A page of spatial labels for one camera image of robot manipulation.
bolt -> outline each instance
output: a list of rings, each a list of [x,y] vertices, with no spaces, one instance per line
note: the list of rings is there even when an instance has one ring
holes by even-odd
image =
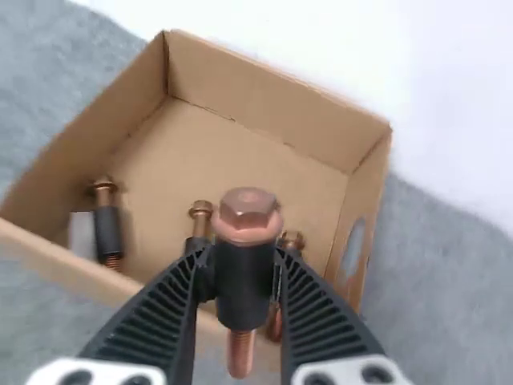
[[[114,206],[114,194],[118,191],[118,186],[109,176],[102,176],[91,186],[96,199],[96,207]],[[121,256],[117,254],[108,255],[105,266],[109,269],[120,271]]]
[[[285,230],[281,234],[280,239],[278,239],[278,244],[285,250],[289,249],[298,251],[299,253],[297,254],[301,256],[301,251],[305,248],[305,237],[301,231]],[[279,302],[274,302],[269,312],[269,322],[265,328],[265,335],[273,342],[280,342],[282,329],[283,319],[281,315],[281,306]]]
[[[209,201],[195,201],[189,209],[189,216],[194,220],[193,237],[207,237],[210,232],[210,218],[214,211]]]
[[[240,247],[273,242],[283,219],[274,194],[255,187],[233,188],[221,198],[212,225],[219,238]],[[252,369],[255,330],[228,332],[228,371],[243,379]]]

gray carpet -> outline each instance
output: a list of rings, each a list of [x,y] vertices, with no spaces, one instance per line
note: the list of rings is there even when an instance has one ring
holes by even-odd
[[[60,0],[0,1],[0,192],[143,47]],[[386,182],[363,314],[417,384],[513,377],[513,242],[395,176]],[[114,312],[0,259],[0,373],[21,384],[74,354]],[[219,359],[196,383],[230,383]]]

black rubber sleeve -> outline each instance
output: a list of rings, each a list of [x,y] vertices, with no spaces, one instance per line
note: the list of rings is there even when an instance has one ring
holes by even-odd
[[[94,210],[93,215],[98,262],[104,264],[111,255],[122,257],[124,250],[119,209],[115,206],[102,206]]]
[[[264,325],[273,292],[274,243],[240,247],[217,241],[212,252],[219,321],[241,331]]]

bolt thread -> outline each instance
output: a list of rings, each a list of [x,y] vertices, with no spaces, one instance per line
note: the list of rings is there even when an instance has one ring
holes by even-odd
[[[234,379],[243,379],[251,372],[254,345],[254,330],[228,332],[228,372]]]
[[[121,270],[121,259],[119,259],[119,256],[117,255],[111,255],[107,257],[105,266],[109,269],[119,272]]]

